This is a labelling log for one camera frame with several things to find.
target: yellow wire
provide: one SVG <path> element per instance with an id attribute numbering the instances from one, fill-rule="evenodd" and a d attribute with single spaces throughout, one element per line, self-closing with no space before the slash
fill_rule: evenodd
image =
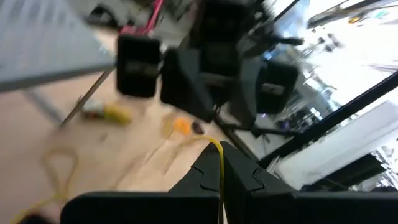
<path id="1" fill-rule="evenodd" d="M 70 172 L 70 175 L 67 177 L 67 181 L 65 182 L 64 187 L 61 185 L 61 181 L 58 178 L 57 173 L 55 172 L 55 169 L 52 167 L 50 163 L 50 158 L 56 154 L 63 154 L 65 156 L 71 157 L 73 159 L 73 165 L 72 165 L 72 171 Z M 70 191 L 70 186 L 72 185 L 72 179 L 76 174 L 76 170 L 78 167 L 78 156 L 76 152 L 72 149 L 69 148 L 55 148 L 52 149 L 44 154 L 44 157 L 42 158 L 42 165 L 44 166 L 44 169 L 49 176 L 49 179 L 51 181 L 52 186 L 55 189 L 55 195 L 42 200 L 38 203 L 33 204 L 29 209 L 22 211 L 20 214 L 18 214 L 12 221 L 11 224 L 18 224 L 20 223 L 25 216 L 31 214 L 32 212 L 35 212 L 38 210 L 40 207 L 43 207 L 44 205 L 53 202 L 53 201 L 61 201 L 63 203 L 66 203 L 68 200 L 69 196 L 69 191 Z"/>
<path id="2" fill-rule="evenodd" d="M 193 142 L 201 139 L 206 139 L 209 142 L 213 143 L 218 151 L 218 154 L 220 155 L 220 203 L 218 205 L 218 223 L 223 224 L 224 223 L 224 149 L 223 146 L 219 141 L 216 139 L 209 137 L 209 136 L 204 136 L 204 135 L 194 135 L 191 137 L 191 139 L 188 140 L 188 142 Z"/>
<path id="3" fill-rule="evenodd" d="M 166 125 L 165 129 L 170 129 L 169 124 Z M 201 139 L 206 139 L 210 142 L 212 142 L 218 150 L 218 153 L 220 154 L 220 204 L 219 204 L 219 223 L 223 223 L 223 199 L 224 199 L 224 152 L 223 152 L 223 147 L 220 144 L 219 141 L 215 140 L 214 138 L 211 138 L 209 136 L 203 136 L 203 135 L 195 135 L 192 136 L 188 141 L 185 141 L 181 143 L 180 146 L 185 145 L 185 144 L 190 144 L 194 141 L 201 140 Z M 73 165 L 72 165 L 72 171 L 70 172 L 70 175 L 67 177 L 67 181 L 65 182 L 65 185 L 61 185 L 61 180 L 59 179 L 55 168 L 51 165 L 50 163 L 50 158 L 54 155 L 61 154 L 64 156 L 71 157 L 73 159 Z M 51 181 L 51 184 L 53 188 L 55 189 L 55 195 L 40 201 L 36 204 L 33 204 L 29 209 L 22 211 L 20 214 L 18 214 L 12 221 L 11 224 L 18 224 L 20 223 L 24 217 L 27 215 L 31 214 L 32 212 L 35 212 L 38 210 L 40 207 L 45 206 L 46 204 L 54 201 L 59 201 L 62 203 L 66 203 L 68 201 L 69 193 L 70 193 L 70 187 L 72 186 L 72 180 L 74 176 L 76 176 L 76 171 L 79 165 L 79 158 L 77 153 L 70 148 L 65 148 L 65 147 L 60 147 L 60 148 L 55 148 L 52 150 L 47 151 L 44 154 L 44 157 L 42 158 L 42 165 L 44 166 L 44 169 Z"/>

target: wooden floor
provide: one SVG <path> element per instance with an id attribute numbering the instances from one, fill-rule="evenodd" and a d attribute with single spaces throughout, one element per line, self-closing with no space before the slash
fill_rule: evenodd
<path id="1" fill-rule="evenodd" d="M 110 49 L 114 48 L 113 35 L 101 31 L 98 36 Z M 98 75 L 53 83 L 39 89 L 67 113 Z M 208 144 L 197 142 L 174 157 L 174 149 L 184 137 L 173 134 L 165 141 L 161 131 L 164 117 L 174 109 L 158 100 L 122 98 L 115 90 L 114 75 L 105 81 L 93 98 L 120 101 L 130 107 L 133 123 L 121 127 L 75 118 L 61 130 L 30 104 L 21 92 L 0 95 L 0 223 L 9 223 L 21 210 L 54 194 L 40 164 L 43 154 L 51 148 L 70 147 L 80 157 L 72 188 L 74 196 L 109 189 L 126 169 L 129 171 L 118 184 L 119 190 L 166 191 L 186 174 Z M 207 126 L 205 131 L 214 138 L 225 139 L 212 125 Z M 149 155 L 161 145 L 148 160 Z M 70 172 L 70 161 L 55 158 L 54 162 L 57 172 L 65 179 Z M 51 205 L 44 210 L 56 217 L 59 206 Z"/>

